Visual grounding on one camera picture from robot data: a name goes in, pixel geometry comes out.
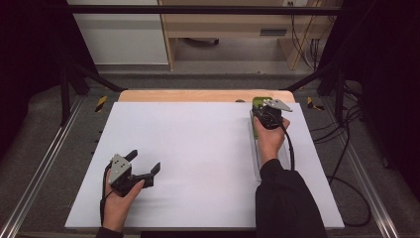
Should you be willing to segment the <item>light wooden desk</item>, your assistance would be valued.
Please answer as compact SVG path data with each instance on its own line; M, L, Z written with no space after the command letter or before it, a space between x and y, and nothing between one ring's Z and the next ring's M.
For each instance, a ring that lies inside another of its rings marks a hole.
M319 7L334 5L333 0L157 0L160 6L253 6ZM326 40L334 26L328 16L288 15L205 15L163 14L165 36L169 39L268 38L276 39L287 65L296 69L311 39ZM261 29L287 29L283 37L262 37Z

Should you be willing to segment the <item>person's left hand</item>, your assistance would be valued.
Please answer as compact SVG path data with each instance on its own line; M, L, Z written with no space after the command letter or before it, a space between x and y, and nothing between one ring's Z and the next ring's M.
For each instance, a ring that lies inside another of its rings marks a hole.
M105 178L105 205L103 212L102 226L115 232L122 232L130 211L130 207L136 197L143 189L144 182L137 182L129 193L125 196L119 196L115 193Z

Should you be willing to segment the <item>clear plastic tray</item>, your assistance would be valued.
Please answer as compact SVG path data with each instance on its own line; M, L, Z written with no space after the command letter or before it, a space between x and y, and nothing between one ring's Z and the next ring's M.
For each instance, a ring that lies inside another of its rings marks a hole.
M254 129L254 115L250 113L250 123L249 123L249 131L250 131L250 141L251 141L251 151L253 157L253 164L254 164L254 172L257 182L261 181L260 176L260 169L262 167L262 162L260 159L260 150L258 147L258 136L257 132ZM290 159L290 151L289 151L289 144L288 141L285 140L277 153L278 160L280 161L282 167L286 170L291 169L291 162Z

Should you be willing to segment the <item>light wooden table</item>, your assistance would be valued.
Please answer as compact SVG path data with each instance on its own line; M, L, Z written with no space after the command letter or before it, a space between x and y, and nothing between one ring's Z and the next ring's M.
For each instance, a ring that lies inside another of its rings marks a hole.
M268 89L142 89L125 90L119 102L251 102L254 97L268 96L286 103L295 101L287 90Z

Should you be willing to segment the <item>white cabinet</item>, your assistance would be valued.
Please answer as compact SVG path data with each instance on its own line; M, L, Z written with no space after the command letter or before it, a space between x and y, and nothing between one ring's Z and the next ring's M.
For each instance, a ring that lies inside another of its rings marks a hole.
M159 14L74 14L97 65L168 64Z

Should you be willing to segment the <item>black curtain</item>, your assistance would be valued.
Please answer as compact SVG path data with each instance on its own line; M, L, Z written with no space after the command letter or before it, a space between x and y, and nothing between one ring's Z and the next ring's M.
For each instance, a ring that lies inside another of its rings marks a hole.
M58 85L57 51L36 25L42 5L67 0L0 0L0 160L11 147L35 94Z
M341 71L362 85L362 106L384 156L420 201L420 0L343 0L321 63L355 32Z

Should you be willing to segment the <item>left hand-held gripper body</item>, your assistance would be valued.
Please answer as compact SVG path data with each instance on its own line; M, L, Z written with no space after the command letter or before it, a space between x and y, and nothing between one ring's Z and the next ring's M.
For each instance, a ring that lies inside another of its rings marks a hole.
M119 196L126 196L136 184L140 182L146 185L143 179L139 179L132 174L132 165L124 157L116 154L110 162L110 172L108 184Z

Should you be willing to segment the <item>person's right hand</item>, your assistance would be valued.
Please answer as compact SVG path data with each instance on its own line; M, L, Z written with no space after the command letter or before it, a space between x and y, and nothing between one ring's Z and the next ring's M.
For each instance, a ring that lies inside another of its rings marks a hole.
M253 121L258 135L261 162L264 165L268 161L278 158L278 151L285 140L284 130L289 126L290 122L287 119L283 119L283 128L278 127L273 130L268 130L263 126L258 117L254 117Z

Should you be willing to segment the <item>black frame leg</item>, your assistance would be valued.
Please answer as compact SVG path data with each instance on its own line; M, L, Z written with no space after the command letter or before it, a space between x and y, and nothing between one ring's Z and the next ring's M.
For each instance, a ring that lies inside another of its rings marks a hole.
M77 95L87 95L90 87L87 85L85 79L90 78L95 82L105 86L114 92L122 92L124 88L118 86L111 81L103 78L98 72L87 69L80 64L65 65L59 72L59 85L61 96L61 122L60 125L64 126L70 118L70 100L69 100L69 87L75 90Z
M315 72L305 76L303 79L285 87L285 90L294 92L302 86L312 82L315 79L320 79L317 93L320 96L328 96L335 91L335 108L334 117L340 124L344 124L343 118L343 102L344 102L344 75L340 68L333 63L328 63L322 68L317 69Z

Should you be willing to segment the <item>black horizontal frame bar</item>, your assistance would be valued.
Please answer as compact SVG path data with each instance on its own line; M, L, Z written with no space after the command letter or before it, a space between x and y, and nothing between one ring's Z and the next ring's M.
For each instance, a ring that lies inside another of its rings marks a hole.
M206 15L314 15L338 16L341 7L253 7L253 6L186 6L186 5L68 5L65 9L77 14L206 14Z

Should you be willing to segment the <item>white table mat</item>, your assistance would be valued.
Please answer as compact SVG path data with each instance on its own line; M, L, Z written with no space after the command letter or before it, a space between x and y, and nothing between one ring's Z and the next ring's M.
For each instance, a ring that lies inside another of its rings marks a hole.
M99 226L105 167L131 151L134 174L160 166L126 225L146 230L253 230L259 184L252 106L239 102L117 102L113 105L66 227Z

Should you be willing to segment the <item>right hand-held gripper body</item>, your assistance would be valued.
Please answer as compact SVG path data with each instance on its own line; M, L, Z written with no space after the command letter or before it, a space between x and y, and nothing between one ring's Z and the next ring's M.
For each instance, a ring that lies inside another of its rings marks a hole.
M282 112L291 112L292 109L282 102L280 99L266 100L264 108L262 109L262 117L258 118L262 125L268 129L273 130L282 125Z

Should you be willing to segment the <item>green phone case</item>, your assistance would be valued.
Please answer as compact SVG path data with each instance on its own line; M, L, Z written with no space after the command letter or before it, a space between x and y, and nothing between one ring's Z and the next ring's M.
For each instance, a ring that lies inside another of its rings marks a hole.
M264 102L266 100L270 100L270 97L258 96L258 97L253 98L252 111L251 111L252 116L257 116L258 118L262 117L262 115L263 115L262 110L264 108Z

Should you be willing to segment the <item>silver metal rail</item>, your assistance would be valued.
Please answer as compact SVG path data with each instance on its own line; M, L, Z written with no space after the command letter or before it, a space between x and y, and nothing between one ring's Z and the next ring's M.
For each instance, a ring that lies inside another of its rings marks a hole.
M31 206L33 205L50 169L60 152L62 145L80 111L85 100L84 96L76 96L70 108L67 121L57 130L49 148L47 149L40 165L21 196L18 204L0 229L0 238L15 238L23 224Z
M335 105L333 100L327 97L322 98L322 102L326 108L328 115L334 123L342 127L342 132L337 136L343 146L341 160L347 157L350 168L357 181L359 192L363 195L363 199L369 207L371 218L375 221L376 227L380 232L381 238L400 238L400 235L390 218L382 199L379 196L372 180L370 179L367 170L361 162L356 149L354 148L350 138L350 125L357 119L361 113L358 105L353 105L348 110L343 112L344 124L340 125L334 117Z

